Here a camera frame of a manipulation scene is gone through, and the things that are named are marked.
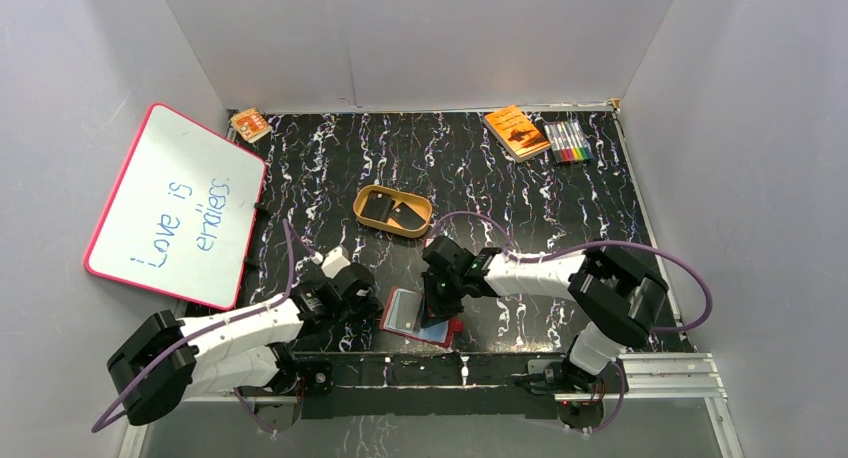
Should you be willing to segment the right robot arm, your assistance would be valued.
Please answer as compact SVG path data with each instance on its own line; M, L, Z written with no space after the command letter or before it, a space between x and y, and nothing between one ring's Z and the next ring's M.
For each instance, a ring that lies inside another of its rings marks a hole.
M423 251L427 265L420 324L454 318L465 297L530 294L574 301L589 319L559 361L530 361L511 383L537 395L593 392L608 365L628 348L646 345L668 285L622 247L592 243L560 257L512 257L502 248L474 253L446 236Z

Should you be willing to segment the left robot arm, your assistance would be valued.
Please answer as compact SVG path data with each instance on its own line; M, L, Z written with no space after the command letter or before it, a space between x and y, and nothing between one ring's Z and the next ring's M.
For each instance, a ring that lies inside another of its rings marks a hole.
M382 308L372 272L344 247L317 263L317 274L261 303L206 317L178 318L170 310L150 315L108 359L119 401L93 428L121 417L146 425L186 398L214 392L293 390L299 369L286 345Z

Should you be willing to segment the red card holder wallet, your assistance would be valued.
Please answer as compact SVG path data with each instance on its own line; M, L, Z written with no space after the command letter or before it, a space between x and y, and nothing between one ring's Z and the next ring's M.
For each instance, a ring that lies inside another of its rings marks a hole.
M457 317L424 324L423 296L411 290L394 287L389 292L379 328L410 340L449 348L454 337L464 330Z

